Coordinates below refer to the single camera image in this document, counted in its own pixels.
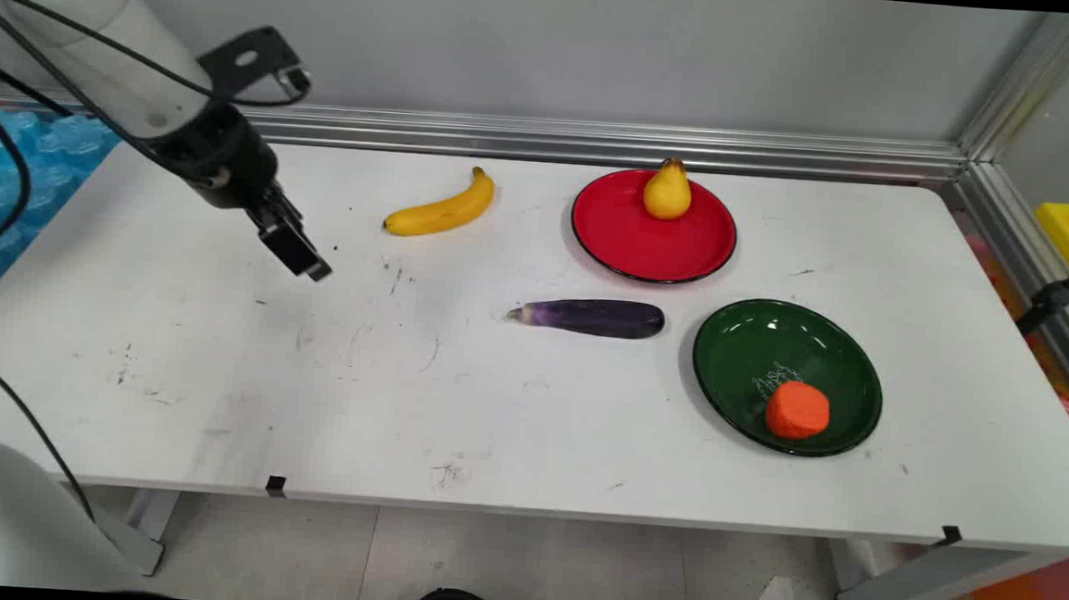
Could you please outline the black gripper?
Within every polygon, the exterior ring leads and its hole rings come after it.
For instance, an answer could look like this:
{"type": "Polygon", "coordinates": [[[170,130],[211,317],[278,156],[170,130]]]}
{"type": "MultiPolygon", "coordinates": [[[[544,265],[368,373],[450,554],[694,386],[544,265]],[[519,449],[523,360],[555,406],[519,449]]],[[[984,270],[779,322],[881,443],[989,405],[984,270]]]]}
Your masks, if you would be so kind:
{"type": "Polygon", "coordinates": [[[303,214],[283,190],[272,190],[279,159],[241,109],[208,102],[180,129],[162,134],[161,157],[212,206],[246,211],[259,241],[295,276],[321,282],[332,275],[303,232],[303,214]]]}

